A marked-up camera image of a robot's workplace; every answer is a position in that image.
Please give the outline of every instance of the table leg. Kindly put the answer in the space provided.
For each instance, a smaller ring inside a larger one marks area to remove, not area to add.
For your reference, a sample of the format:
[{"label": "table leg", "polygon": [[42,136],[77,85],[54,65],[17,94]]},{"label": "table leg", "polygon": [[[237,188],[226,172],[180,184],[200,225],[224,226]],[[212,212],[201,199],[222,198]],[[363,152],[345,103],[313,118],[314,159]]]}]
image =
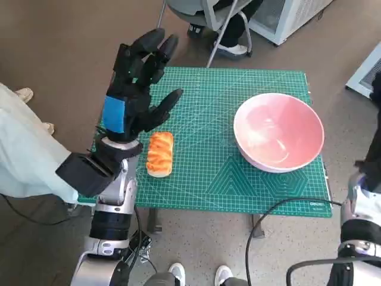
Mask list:
[{"label": "table leg", "polygon": [[[259,219],[261,218],[261,215],[260,214],[252,214],[251,215],[251,226],[254,227],[254,225],[259,221]],[[262,229],[262,226],[261,224],[259,225],[259,227],[255,230],[254,232],[254,238],[264,238],[264,231]]]},{"label": "table leg", "polygon": [[148,210],[148,223],[147,230],[152,234],[160,234],[163,228],[161,227],[161,222],[158,217],[159,209],[150,208]]}]

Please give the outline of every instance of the white cabinet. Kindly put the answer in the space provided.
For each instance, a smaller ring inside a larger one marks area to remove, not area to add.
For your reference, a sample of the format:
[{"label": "white cabinet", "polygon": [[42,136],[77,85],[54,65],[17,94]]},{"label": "white cabinet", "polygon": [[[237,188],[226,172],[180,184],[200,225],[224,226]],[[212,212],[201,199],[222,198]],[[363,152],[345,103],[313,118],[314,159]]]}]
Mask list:
[{"label": "white cabinet", "polygon": [[280,45],[332,1],[264,0],[249,22],[249,27]]}]

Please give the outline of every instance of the bread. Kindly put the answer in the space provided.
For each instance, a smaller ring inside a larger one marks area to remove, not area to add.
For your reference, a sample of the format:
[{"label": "bread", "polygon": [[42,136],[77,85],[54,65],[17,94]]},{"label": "bread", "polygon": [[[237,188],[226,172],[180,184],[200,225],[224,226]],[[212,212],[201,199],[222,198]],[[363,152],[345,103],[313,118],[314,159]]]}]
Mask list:
[{"label": "bread", "polygon": [[147,155],[148,175],[163,178],[172,172],[173,135],[170,132],[155,132],[149,139]]}]

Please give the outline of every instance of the bowl rim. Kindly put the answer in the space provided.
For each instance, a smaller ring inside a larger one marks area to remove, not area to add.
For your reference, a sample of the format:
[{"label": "bowl rim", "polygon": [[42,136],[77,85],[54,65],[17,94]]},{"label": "bowl rim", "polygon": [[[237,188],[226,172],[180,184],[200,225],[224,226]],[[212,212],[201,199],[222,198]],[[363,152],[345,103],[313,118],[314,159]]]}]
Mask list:
[{"label": "bowl rim", "polygon": [[[254,100],[254,99],[259,99],[260,97],[270,97],[270,96],[273,96],[273,95],[276,95],[276,96],[283,96],[283,97],[287,97],[287,98],[292,98],[293,100],[296,100],[296,101],[299,101],[301,102],[303,105],[305,105],[306,107],[308,107],[312,112],[313,112],[313,115],[315,115],[315,117],[317,118],[317,121],[319,122],[320,124],[320,127],[321,127],[321,144],[317,150],[317,152],[315,153],[315,155],[313,156],[313,158],[309,161],[307,161],[306,163],[303,163],[303,164],[300,164],[298,166],[295,166],[295,167],[274,167],[274,166],[270,166],[268,164],[265,164],[259,160],[256,160],[254,159],[250,154],[248,154],[244,148],[242,148],[242,144],[240,142],[240,140],[238,139],[237,137],[237,114],[240,112],[241,109],[243,109],[243,106],[245,104],[248,104],[248,102]],[[321,150],[323,149],[323,145],[324,145],[324,140],[325,140],[325,134],[324,134],[324,126],[323,126],[323,123],[321,122],[321,119],[319,118],[319,116],[317,115],[316,111],[313,110],[313,108],[311,106],[309,106],[307,103],[305,103],[304,101],[300,100],[299,98],[296,98],[296,97],[293,97],[292,95],[288,95],[288,94],[281,94],[281,93],[277,93],[277,92],[268,92],[268,93],[265,93],[265,94],[258,94],[258,95],[253,95],[251,98],[248,98],[246,101],[244,101],[237,109],[236,111],[236,114],[234,115],[234,121],[233,121],[233,129],[234,129],[234,136],[236,138],[236,142],[239,146],[239,150],[244,152],[246,154],[247,157],[249,157],[251,160],[255,161],[257,164],[260,164],[262,166],[264,166],[265,168],[267,169],[270,169],[270,170],[276,170],[278,172],[290,172],[290,171],[293,171],[293,170],[297,170],[297,169],[300,169],[300,168],[303,168],[305,167],[306,165],[310,164],[313,160],[316,159],[316,157],[321,153]]]}]

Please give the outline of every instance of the white sneaker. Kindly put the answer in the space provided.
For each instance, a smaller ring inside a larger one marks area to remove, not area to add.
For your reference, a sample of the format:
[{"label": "white sneaker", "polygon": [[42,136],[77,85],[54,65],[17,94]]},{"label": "white sneaker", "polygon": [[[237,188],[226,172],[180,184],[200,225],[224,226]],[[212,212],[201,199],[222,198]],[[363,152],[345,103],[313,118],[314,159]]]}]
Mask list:
[{"label": "white sneaker", "polygon": [[15,91],[15,94],[17,94],[24,103],[27,103],[33,97],[33,91],[30,88],[21,88],[18,91]]},{"label": "white sneaker", "polygon": [[233,57],[243,57],[243,56],[246,56],[248,52],[248,47],[243,45],[235,45],[235,46],[232,46],[231,48],[228,48],[226,46],[219,44],[217,50],[220,52],[228,53],[232,55]]},{"label": "white sneaker", "polygon": [[48,131],[48,133],[50,135],[53,135],[53,133],[54,133],[54,124],[48,123],[48,122],[43,122],[42,125],[45,128],[45,130]]},{"label": "white sneaker", "polygon": [[214,286],[222,285],[228,278],[234,277],[229,267],[222,265],[218,267],[216,277],[214,278]]},{"label": "white sneaker", "polygon": [[180,281],[180,286],[185,286],[185,269],[181,263],[172,264],[168,272],[171,272]]}]

